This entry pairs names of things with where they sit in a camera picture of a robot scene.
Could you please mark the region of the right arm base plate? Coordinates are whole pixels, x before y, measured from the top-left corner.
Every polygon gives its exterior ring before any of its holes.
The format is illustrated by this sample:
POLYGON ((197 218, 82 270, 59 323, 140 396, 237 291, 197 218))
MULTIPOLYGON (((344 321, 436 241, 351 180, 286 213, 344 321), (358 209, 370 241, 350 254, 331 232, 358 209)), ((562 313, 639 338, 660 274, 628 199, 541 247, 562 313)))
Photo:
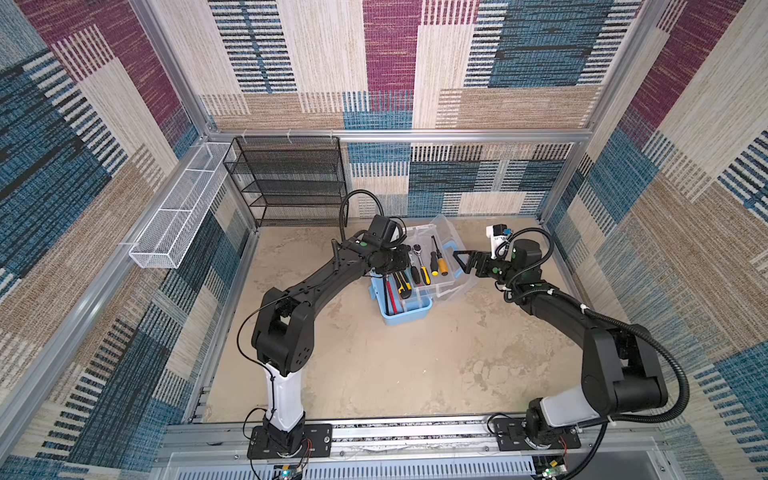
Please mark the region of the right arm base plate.
POLYGON ((491 432, 496 436, 500 451, 533 451, 578 449, 582 446, 575 429, 551 428, 544 424, 538 426, 528 422, 523 417, 507 415, 496 416, 490 420, 491 432))

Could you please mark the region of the light blue plastic tool box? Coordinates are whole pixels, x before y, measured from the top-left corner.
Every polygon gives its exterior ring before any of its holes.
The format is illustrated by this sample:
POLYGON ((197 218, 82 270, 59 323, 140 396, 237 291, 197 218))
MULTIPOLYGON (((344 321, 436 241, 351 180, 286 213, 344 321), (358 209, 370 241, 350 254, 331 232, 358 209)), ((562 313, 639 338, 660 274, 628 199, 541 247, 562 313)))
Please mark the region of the light blue plastic tool box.
POLYGON ((383 276, 373 273, 369 293, 390 326, 423 319, 437 303, 462 298, 477 283, 453 254, 465 249, 455 226, 439 215, 407 228, 406 269, 383 276))

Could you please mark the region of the yellow handled wrench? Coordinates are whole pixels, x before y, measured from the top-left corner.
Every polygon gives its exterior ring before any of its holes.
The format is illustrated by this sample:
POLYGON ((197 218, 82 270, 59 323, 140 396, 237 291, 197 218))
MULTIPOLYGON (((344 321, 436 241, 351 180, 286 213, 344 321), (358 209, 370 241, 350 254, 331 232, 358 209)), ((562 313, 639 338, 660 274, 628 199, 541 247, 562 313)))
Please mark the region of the yellow handled wrench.
POLYGON ((417 262, 419 265, 419 270, 421 274, 421 279, 424 282, 425 285, 431 284, 430 274, 426 266, 424 265, 423 259, 422 259, 422 248, 421 245, 416 243, 413 245, 413 250, 415 252, 417 262))

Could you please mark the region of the wooden handled screwdriver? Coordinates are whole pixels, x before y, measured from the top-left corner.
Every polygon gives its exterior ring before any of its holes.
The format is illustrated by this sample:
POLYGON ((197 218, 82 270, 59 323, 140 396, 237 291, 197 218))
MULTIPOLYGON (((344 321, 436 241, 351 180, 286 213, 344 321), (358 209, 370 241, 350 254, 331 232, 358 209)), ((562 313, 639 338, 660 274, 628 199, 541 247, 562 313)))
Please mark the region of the wooden handled screwdriver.
POLYGON ((443 255, 442 255, 442 253, 440 251, 440 248, 438 246, 437 240, 436 240, 436 244, 437 244, 437 252, 438 252, 439 274, 441 276, 447 276, 449 274, 447 263, 446 263, 445 259, 443 258, 443 255))

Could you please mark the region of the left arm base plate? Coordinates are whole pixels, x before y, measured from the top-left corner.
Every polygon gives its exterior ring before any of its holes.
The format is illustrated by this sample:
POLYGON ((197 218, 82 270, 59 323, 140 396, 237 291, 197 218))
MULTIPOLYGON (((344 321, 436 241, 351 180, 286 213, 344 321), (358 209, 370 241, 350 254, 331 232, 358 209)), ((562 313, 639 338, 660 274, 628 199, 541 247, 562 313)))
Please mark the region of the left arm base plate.
POLYGON ((327 458, 331 453, 333 425, 330 423, 297 424, 284 432, 274 425, 257 425, 253 428, 247 450, 249 460, 298 460, 304 455, 309 459, 327 458))

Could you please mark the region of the red hex key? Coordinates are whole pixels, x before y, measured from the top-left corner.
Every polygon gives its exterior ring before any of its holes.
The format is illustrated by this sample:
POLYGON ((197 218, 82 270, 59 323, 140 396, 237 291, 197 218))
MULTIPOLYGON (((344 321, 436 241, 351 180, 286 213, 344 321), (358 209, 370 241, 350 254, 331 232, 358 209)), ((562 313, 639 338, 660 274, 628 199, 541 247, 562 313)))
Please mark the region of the red hex key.
POLYGON ((395 297, 392 290, 392 285, 388 276, 384 278, 384 283, 385 283, 387 299, 388 299, 388 313, 389 315, 395 315, 397 314, 396 302, 395 302, 395 297))

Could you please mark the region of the black yellow small screwdriver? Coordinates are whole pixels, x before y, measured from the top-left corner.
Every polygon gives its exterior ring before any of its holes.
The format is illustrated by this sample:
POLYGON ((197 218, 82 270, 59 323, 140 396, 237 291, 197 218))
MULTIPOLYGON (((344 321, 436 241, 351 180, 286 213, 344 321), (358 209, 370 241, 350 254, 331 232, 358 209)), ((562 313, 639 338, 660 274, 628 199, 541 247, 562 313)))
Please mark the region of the black yellow small screwdriver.
POLYGON ((439 274, 437 244, 434 236, 432 236, 431 239, 432 239, 432 250, 430 253, 430 269, 431 269, 431 275, 437 276, 439 274))

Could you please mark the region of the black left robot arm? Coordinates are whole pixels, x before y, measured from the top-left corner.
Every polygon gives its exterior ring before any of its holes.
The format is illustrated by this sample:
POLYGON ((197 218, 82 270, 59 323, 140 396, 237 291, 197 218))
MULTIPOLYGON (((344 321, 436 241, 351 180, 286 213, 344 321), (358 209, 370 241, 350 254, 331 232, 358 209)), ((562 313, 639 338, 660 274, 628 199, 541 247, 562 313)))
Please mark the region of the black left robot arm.
POLYGON ((349 284, 373 272, 404 270, 409 247, 378 245, 367 239, 332 243, 333 256, 304 281, 286 290, 272 288, 257 312, 251 346, 266 373, 268 413, 264 430, 271 440, 295 450, 304 440, 301 369, 314 350, 316 317, 349 284))

